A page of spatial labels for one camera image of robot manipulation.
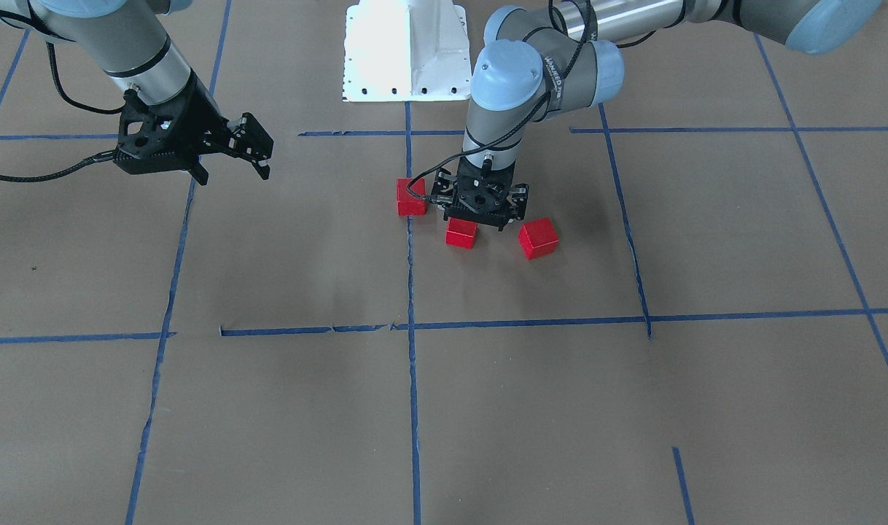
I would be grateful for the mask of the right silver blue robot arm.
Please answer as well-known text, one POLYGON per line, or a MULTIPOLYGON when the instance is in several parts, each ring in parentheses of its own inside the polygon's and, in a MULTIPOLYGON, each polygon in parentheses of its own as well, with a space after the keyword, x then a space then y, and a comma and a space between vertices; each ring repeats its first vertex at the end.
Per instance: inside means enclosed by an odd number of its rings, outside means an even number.
POLYGON ((123 93, 117 146, 35 182, 60 179, 94 163, 112 162, 130 175, 185 171, 200 185, 200 164, 222 153, 270 176, 273 140, 257 118, 224 117, 200 77, 184 59, 160 15, 187 9, 187 1, 0 1, 0 21, 33 30, 47 43, 57 74, 57 42, 74 42, 123 93))

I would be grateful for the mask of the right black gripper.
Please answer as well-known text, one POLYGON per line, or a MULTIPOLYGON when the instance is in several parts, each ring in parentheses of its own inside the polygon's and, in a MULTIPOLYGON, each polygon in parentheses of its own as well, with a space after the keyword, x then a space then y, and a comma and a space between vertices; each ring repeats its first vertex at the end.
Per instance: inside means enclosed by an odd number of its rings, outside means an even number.
POLYGON ((200 186, 209 173, 200 155, 215 152, 207 141, 223 145, 231 158, 251 163, 261 180, 270 179, 274 140, 253 113, 227 120, 200 77, 191 73, 172 99, 147 106, 134 90, 124 93, 113 161, 130 175, 187 171, 200 186))

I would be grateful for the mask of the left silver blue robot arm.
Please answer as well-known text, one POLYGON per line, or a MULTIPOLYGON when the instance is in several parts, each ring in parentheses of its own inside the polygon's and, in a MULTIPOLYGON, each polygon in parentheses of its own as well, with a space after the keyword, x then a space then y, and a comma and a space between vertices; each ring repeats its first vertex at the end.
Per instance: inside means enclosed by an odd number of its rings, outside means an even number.
POLYGON ((551 1, 530 11, 503 6, 484 27, 470 80, 461 152, 427 171, 424 200, 444 220, 502 229, 520 222, 530 199, 513 181, 529 123, 597 106, 622 87, 622 50, 682 23, 724 21, 807 55, 850 40, 878 1, 551 1))

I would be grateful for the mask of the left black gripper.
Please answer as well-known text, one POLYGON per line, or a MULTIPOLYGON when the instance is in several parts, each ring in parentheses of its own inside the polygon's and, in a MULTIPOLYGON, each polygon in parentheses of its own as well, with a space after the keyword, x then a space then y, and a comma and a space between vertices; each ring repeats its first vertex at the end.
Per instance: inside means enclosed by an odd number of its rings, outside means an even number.
POLYGON ((443 212, 445 222, 460 219, 503 230, 520 222, 530 197, 528 184, 514 185, 515 166, 494 170, 490 163, 478 168, 460 162, 455 174, 441 168, 435 174, 431 202, 443 212))

